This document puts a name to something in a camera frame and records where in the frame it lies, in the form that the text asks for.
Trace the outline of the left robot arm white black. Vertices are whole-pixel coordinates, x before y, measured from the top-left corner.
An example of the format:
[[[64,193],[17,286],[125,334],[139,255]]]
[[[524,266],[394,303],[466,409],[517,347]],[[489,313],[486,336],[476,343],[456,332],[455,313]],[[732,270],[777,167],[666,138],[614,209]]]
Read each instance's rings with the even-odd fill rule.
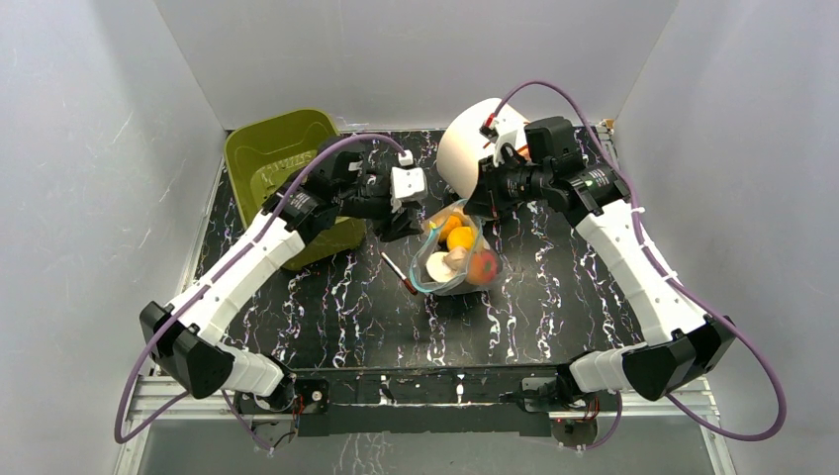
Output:
[[[367,220],[389,242],[420,234],[425,173],[398,146],[390,166],[368,166],[365,144],[380,134],[327,141],[261,205],[238,241],[193,285],[140,312],[143,354],[195,399],[249,394],[272,412],[296,398],[292,370],[276,358],[223,344],[233,318],[263,284],[339,218]]]

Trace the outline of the clear zip top bag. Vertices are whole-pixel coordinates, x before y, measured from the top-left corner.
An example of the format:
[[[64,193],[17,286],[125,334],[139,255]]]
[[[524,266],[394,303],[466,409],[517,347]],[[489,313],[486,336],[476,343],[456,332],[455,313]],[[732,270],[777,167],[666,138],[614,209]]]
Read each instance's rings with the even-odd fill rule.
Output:
[[[456,201],[426,219],[424,242],[409,267],[409,279],[424,294],[454,296],[487,291],[500,282],[504,264],[483,235],[484,219]]]

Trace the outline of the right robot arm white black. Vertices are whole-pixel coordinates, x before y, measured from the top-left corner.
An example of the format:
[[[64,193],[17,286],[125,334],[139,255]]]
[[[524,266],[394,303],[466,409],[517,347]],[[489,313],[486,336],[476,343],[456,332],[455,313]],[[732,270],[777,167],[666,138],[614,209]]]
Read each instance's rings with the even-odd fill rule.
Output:
[[[641,343],[591,351],[558,371],[559,401],[584,409],[598,391],[631,389],[656,401],[711,370],[733,333],[673,289],[637,241],[638,209],[624,179],[606,163],[588,165],[563,117],[531,124],[492,118],[481,127],[493,151],[478,162],[465,211],[497,218],[521,203],[543,201],[562,214],[606,265],[641,326]]]

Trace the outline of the yellow toy lemon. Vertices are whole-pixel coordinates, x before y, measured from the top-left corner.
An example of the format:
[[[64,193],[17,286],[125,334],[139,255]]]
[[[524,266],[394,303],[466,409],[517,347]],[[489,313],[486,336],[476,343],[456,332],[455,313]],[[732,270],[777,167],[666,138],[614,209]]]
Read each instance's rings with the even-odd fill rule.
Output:
[[[461,226],[452,229],[445,240],[446,247],[449,251],[453,251],[457,247],[463,247],[470,250],[476,240],[475,232],[468,226]]]

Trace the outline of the white round toy food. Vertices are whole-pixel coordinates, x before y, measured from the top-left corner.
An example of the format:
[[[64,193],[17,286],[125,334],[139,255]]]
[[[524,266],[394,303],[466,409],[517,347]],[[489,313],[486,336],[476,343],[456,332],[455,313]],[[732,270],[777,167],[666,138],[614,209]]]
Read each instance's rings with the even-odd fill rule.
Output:
[[[457,276],[458,271],[445,262],[447,255],[447,252],[437,251],[432,253],[427,259],[425,270],[433,282],[443,284],[453,280]]]

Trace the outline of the small orange toy fruit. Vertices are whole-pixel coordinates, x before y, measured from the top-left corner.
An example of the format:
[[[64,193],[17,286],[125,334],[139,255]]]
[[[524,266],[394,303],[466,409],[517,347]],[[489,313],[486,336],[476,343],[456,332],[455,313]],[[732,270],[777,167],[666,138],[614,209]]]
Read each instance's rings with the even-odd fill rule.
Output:
[[[463,226],[462,219],[457,214],[450,214],[439,225],[439,233],[437,240],[439,242],[446,242],[449,234],[457,228]]]

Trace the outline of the olive green plastic basket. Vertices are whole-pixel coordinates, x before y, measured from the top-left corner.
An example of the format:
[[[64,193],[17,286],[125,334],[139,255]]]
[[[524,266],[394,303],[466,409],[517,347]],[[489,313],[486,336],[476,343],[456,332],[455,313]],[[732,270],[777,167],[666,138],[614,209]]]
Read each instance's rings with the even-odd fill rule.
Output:
[[[320,145],[339,132],[332,118],[300,109],[242,127],[225,144],[225,161],[242,223],[249,227],[267,198],[292,172],[303,168]],[[319,260],[356,249],[366,235],[364,222],[339,217],[283,268],[299,271]]]

